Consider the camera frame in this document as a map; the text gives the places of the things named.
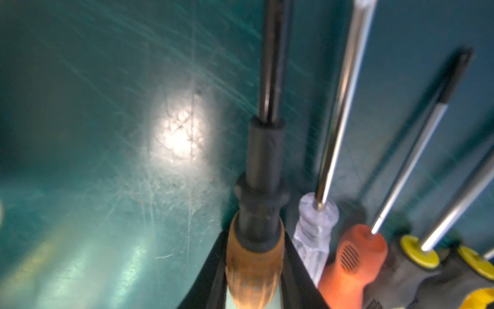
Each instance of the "phillips screwdriver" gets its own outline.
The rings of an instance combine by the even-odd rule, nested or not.
[[[418,247],[430,251],[446,231],[466,211],[494,178],[494,146],[492,146],[460,191],[449,203],[448,211],[418,242]],[[494,288],[494,265],[488,259],[492,251],[483,256],[465,246],[451,250],[442,263],[442,272],[424,280],[418,287],[409,309],[457,309],[473,291]]]
[[[226,280],[237,309],[263,309],[280,281],[289,199],[281,178],[285,123],[280,116],[291,0],[266,0],[258,110],[249,124],[246,172],[235,185],[239,211],[230,225]]]
[[[315,286],[318,286],[326,265],[331,232],[339,219],[338,207],[329,199],[329,188],[350,115],[375,5],[376,0],[353,1],[350,30],[317,189],[315,193],[304,195],[299,202],[300,219],[293,235],[293,244]]]
[[[376,4],[376,0],[353,1],[340,75],[341,89],[345,89],[349,81],[355,86],[356,76],[351,74],[351,68],[360,67]],[[375,279],[387,254],[384,237],[370,230],[364,224],[357,224],[345,232],[338,244],[335,262],[323,271],[318,289],[332,309],[362,308],[363,288]]]
[[[374,222],[373,233],[380,228],[384,218],[398,198],[399,192],[444,115],[449,98],[472,56],[473,51],[471,49],[463,51],[455,59],[452,69],[445,76],[445,80],[438,89],[438,95],[435,97],[434,107],[388,193],[380,215]],[[390,243],[388,255],[377,278],[364,289],[363,308],[403,308],[413,300],[418,285],[425,278],[438,274],[439,258],[436,252],[422,253],[416,249],[417,241],[418,238],[405,235]]]

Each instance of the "transparent plastic handle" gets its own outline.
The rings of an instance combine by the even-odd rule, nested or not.
[[[314,192],[300,199],[300,218],[293,235],[293,245],[317,287],[328,259],[331,232],[338,222],[339,212],[331,201],[327,201],[320,211],[314,208],[314,203]]]

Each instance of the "scratched metal surface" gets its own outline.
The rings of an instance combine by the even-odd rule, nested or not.
[[[236,211],[262,8],[0,2],[2,308],[178,305]],[[283,107],[289,231],[297,198],[314,189],[349,12],[342,0],[295,5]],[[331,190],[344,220],[371,220],[430,85],[462,44],[477,58],[386,222],[388,237],[409,223],[424,232],[492,145],[493,14],[491,1],[380,1]],[[478,250],[494,244],[493,194],[491,184],[452,237]]]

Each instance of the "metal shaft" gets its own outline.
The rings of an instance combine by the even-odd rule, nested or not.
[[[417,164],[420,156],[422,155],[425,147],[429,143],[430,138],[434,134],[439,122],[441,121],[444,113],[448,108],[448,101],[453,94],[454,89],[459,84],[461,75],[467,68],[468,64],[473,58],[473,49],[469,48],[464,50],[455,59],[450,71],[445,76],[445,80],[442,82],[439,88],[439,93],[437,95],[436,104],[429,114],[427,121],[425,122],[422,130],[420,131],[417,140],[413,143],[413,147],[408,154],[403,166],[401,167],[398,175],[388,192],[388,195],[384,199],[384,203],[381,206],[378,216],[376,216],[374,222],[372,223],[372,234],[376,234],[381,228],[384,220],[388,216],[391,208],[393,207],[396,199],[400,195],[401,190],[407,183],[412,170]]]
[[[484,254],[482,254],[482,257],[484,258],[484,260],[490,260],[492,258],[494,258],[494,248],[488,250],[487,252],[485,252]]]
[[[405,186],[405,183],[407,183],[412,170],[417,164],[425,147],[429,143],[432,134],[434,134],[434,131],[436,130],[447,108],[447,104],[437,103],[434,106],[434,109],[429,114],[429,117],[427,118],[427,121],[425,122],[422,131],[420,132],[420,135],[415,141],[412,150],[408,154],[407,159],[403,163],[403,166],[391,187],[391,190],[384,200],[384,204],[381,207],[379,215],[375,218],[374,223],[372,224],[372,234],[376,234],[384,223],[384,219],[386,219],[386,216],[393,207],[396,199],[398,198],[398,195]]]
[[[422,251],[434,249],[448,230],[456,223],[461,215],[468,209],[473,201],[487,187],[494,178],[494,146],[491,147],[486,157],[479,163],[461,186],[453,199],[448,203],[446,211],[433,225],[433,228],[419,240]]]
[[[376,3],[377,0],[353,1],[352,19],[339,77],[336,102],[331,116],[328,140],[316,189],[315,206],[319,210],[324,207],[328,200],[329,187],[343,142]]]
[[[278,120],[285,79],[291,0],[266,0],[261,85],[257,117],[264,124]]]

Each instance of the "orange screwdriver handle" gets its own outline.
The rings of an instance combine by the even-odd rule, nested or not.
[[[285,256],[285,228],[276,246],[265,253],[244,248],[235,234],[235,215],[226,245],[226,281],[237,309],[264,309],[280,281]]]
[[[361,309],[364,287],[376,279],[388,246],[381,234],[364,224],[351,227],[341,238],[336,260],[326,267],[319,292],[331,309]]]

